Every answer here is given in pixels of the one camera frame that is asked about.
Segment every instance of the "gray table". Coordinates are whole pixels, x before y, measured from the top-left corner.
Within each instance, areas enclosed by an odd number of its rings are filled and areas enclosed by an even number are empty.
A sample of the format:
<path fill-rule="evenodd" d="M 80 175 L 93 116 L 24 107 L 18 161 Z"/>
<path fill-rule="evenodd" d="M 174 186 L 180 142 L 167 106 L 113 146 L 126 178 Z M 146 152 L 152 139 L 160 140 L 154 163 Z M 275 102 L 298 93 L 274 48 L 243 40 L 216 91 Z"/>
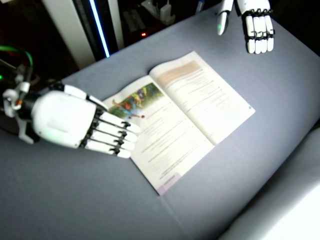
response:
<path fill-rule="evenodd" d="M 256 113 L 164 196 L 130 160 L 0 132 L 0 239 L 210 239 L 257 193 L 320 117 L 320 58 L 274 22 L 274 51 L 246 53 L 233 12 L 175 24 L 64 80 L 100 99 L 195 50 Z"/>

